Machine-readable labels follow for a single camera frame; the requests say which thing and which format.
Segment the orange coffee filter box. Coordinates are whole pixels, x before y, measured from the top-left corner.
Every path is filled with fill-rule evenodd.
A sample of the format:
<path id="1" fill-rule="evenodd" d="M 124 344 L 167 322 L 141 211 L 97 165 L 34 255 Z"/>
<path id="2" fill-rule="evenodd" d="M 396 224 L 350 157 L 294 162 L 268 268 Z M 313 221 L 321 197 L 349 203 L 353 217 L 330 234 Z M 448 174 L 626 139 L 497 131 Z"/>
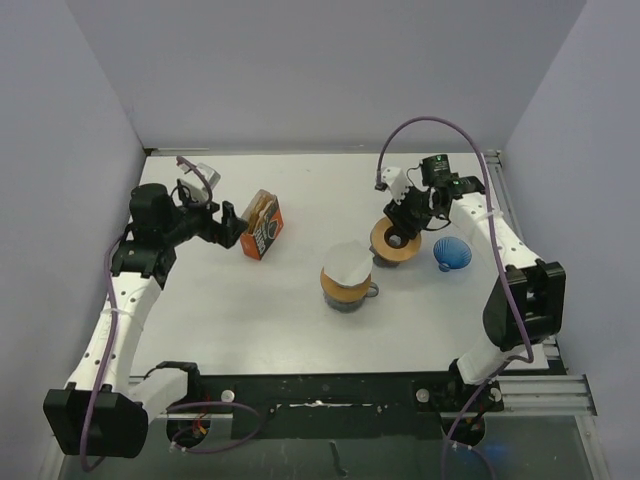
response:
<path id="1" fill-rule="evenodd" d="M 261 260 L 284 227 L 278 197 L 264 189 L 256 192 L 241 218 L 248 223 L 240 236 L 245 256 Z"/>

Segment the blue plastic dripper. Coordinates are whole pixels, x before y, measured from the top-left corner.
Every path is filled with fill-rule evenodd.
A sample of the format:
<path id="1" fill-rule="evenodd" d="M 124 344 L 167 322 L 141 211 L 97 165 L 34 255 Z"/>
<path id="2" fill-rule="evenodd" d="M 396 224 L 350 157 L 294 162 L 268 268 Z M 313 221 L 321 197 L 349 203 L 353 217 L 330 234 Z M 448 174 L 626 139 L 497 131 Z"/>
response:
<path id="1" fill-rule="evenodd" d="M 467 267 L 472 260 L 472 251 L 466 242 L 456 237 L 442 237 L 433 246 L 433 255 L 442 272 Z"/>

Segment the grey plastic dripper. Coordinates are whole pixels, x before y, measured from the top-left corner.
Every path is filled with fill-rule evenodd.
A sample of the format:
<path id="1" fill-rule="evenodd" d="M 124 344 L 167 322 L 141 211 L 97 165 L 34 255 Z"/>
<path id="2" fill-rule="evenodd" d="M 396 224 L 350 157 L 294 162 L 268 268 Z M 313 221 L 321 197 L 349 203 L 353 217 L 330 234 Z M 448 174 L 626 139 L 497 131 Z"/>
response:
<path id="1" fill-rule="evenodd" d="M 397 261 L 382 257 L 373 246 L 370 246 L 369 250 L 373 255 L 373 263 L 380 268 L 396 268 L 400 265 Z"/>

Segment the white paper coffee filter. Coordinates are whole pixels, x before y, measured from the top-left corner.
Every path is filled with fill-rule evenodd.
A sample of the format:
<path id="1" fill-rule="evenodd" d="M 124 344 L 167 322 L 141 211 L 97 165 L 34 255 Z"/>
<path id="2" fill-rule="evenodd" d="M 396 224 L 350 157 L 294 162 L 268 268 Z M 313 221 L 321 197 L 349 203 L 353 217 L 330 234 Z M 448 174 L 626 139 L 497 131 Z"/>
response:
<path id="1" fill-rule="evenodd" d="M 363 284 L 371 274 L 373 254 L 358 241 L 343 242 L 329 248 L 324 273 L 342 287 Z"/>

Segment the grey glass carafe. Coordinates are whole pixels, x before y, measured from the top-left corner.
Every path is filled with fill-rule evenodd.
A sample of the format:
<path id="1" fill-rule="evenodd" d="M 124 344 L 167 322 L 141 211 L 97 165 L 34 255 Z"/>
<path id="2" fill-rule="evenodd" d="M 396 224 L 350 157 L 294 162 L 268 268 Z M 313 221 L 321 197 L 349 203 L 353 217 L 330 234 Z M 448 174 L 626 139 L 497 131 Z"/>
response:
<path id="1" fill-rule="evenodd" d="M 341 313 L 351 313 L 358 310 L 364 304 L 366 299 L 374 298 L 378 294 L 379 294 L 379 287 L 375 282 L 372 282 L 368 287 L 368 290 L 365 293 L 365 295 L 356 301 L 352 301 L 352 302 L 339 301 L 329 296 L 326 293 L 323 294 L 323 297 L 324 297 L 325 303 L 332 309 Z"/>

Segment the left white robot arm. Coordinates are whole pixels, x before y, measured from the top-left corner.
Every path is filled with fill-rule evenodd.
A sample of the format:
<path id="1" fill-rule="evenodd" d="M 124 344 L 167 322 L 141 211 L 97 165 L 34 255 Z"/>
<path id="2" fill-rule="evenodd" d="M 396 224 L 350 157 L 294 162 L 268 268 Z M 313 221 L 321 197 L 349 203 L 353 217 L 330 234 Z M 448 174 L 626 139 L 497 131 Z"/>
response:
<path id="1" fill-rule="evenodd" d="M 130 221 L 106 254 L 107 297 L 94 332 L 64 387 L 45 396 L 44 414 L 66 455 L 134 458 L 156 417 L 174 405 L 193 410 L 204 398 L 193 362 L 162 361 L 140 384 L 129 384 L 177 247 L 200 238 L 230 249 L 248 226 L 232 203 L 206 204 L 197 201 L 194 187 L 179 182 L 176 188 L 177 200 L 159 183 L 132 190 Z"/>

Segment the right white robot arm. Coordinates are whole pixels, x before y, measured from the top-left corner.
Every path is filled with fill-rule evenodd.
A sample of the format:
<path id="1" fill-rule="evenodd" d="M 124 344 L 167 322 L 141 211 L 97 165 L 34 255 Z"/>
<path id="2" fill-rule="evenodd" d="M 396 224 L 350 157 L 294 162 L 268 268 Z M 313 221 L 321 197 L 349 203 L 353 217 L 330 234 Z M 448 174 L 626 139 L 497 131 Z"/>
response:
<path id="1" fill-rule="evenodd" d="M 420 187 L 401 168 L 377 173 L 379 189 L 391 194 L 384 214 L 392 227 L 402 239 L 414 240 L 432 220 L 448 222 L 497 271 L 480 337 L 455 360 L 458 376 L 445 384 L 448 402 L 466 409 L 499 367 L 514 360 L 531 362 L 533 346 L 560 331 L 566 272 L 525 245 L 496 209 L 484 179 L 453 172 L 445 154 L 422 159 L 418 168 Z"/>

